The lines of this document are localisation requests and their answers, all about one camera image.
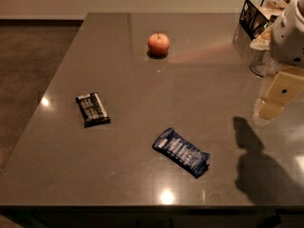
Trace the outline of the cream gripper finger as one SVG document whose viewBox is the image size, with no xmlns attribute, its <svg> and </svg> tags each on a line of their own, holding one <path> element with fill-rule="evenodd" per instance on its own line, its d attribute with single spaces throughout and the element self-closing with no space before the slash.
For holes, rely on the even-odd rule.
<svg viewBox="0 0 304 228">
<path fill-rule="evenodd" d="M 262 95 L 262 99 L 276 105 L 286 106 L 303 89 L 304 75 L 302 73 L 280 70 Z"/>
<path fill-rule="evenodd" d="M 253 121 L 257 125 L 270 124 L 283 109 L 282 105 L 257 99 L 253 109 Z"/>
</svg>

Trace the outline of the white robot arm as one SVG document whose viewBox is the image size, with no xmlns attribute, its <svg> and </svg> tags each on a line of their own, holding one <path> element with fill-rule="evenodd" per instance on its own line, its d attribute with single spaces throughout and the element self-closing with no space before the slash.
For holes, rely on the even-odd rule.
<svg viewBox="0 0 304 228">
<path fill-rule="evenodd" d="M 269 41 L 269 50 L 250 66 L 262 77 L 253 119 L 265 125 L 304 90 L 304 0 L 291 0 L 257 41 Z"/>
</svg>

